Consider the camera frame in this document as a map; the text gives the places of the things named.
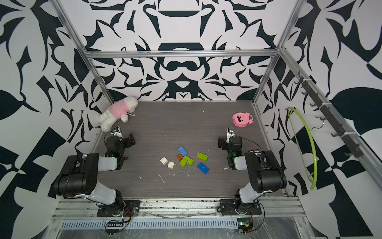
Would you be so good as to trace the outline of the light blue lego brick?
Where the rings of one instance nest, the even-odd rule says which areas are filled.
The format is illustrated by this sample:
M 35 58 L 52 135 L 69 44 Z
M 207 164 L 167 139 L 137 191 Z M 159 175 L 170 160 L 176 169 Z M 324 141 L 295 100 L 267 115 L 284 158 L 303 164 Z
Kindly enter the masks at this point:
M 188 153 L 183 146 L 178 147 L 178 151 L 182 156 L 186 156 Z

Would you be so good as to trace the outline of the dark blue lego brick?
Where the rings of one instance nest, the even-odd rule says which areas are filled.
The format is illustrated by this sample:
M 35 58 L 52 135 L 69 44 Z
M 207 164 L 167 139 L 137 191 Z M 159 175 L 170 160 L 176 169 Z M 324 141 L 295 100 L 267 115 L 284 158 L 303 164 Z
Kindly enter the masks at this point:
M 204 173 L 204 174 L 207 174 L 207 173 L 209 172 L 209 168 L 208 168 L 205 164 L 203 164 L 203 163 L 199 163 L 199 164 L 198 164 L 198 169 L 199 169 L 202 173 Z

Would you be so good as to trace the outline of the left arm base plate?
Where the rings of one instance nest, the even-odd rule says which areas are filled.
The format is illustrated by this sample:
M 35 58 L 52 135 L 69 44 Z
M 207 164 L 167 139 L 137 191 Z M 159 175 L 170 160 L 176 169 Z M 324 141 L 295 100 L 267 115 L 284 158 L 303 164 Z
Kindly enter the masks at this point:
M 123 203 L 101 205 L 97 217 L 131 217 L 140 210 L 140 200 L 124 200 Z

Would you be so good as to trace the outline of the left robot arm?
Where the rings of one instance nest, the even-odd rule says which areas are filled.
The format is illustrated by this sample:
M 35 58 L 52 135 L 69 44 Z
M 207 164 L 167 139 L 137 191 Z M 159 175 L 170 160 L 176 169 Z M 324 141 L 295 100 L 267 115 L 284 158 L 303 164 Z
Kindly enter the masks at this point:
M 106 139 L 104 156 L 99 153 L 68 156 L 53 184 L 56 195 L 95 202 L 105 213 L 122 211 L 125 203 L 120 191 L 100 183 L 98 173 L 120 170 L 128 159 L 125 149 L 135 144 L 132 132 L 126 138 L 113 135 Z

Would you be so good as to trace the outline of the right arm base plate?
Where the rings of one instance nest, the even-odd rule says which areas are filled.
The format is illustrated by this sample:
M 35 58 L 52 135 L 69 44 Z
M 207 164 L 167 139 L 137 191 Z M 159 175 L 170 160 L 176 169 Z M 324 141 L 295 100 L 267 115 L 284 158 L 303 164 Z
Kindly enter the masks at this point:
M 261 215 L 262 209 L 258 201 L 249 204 L 244 204 L 235 199 L 221 199 L 217 211 L 223 216 L 250 216 Z

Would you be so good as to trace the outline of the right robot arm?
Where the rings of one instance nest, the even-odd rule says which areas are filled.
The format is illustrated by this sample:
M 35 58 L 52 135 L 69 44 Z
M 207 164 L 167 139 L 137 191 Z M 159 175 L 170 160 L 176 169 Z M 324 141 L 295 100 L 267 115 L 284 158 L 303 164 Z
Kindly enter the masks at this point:
M 243 214 L 256 208 L 262 196 L 286 188 L 286 176 L 272 151 L 250 150 L 243 153 L 242 138 L 239 136 L 231 136 L 228 140 L 219 137 L 218 147 L 227 151 L 230 169 L 247 171 L 249 176 L 249 182 L 237 190 L 231 205 L 223 203 L 220 212 L 233 209 Z

